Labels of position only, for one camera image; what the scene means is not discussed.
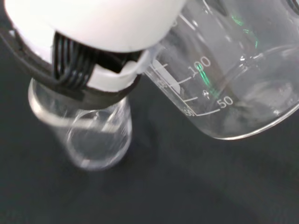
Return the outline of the black robot hand white plates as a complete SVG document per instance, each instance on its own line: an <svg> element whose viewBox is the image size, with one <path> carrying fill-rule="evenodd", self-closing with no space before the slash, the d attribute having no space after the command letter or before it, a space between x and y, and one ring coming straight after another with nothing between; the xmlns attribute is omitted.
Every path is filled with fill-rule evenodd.
<svg viewBox="0 0 299 224"><path fill-rule="evenodd" d="M6 0L0 37L31 76L68 97L119 95L153 60L185 0Z"/></svg>

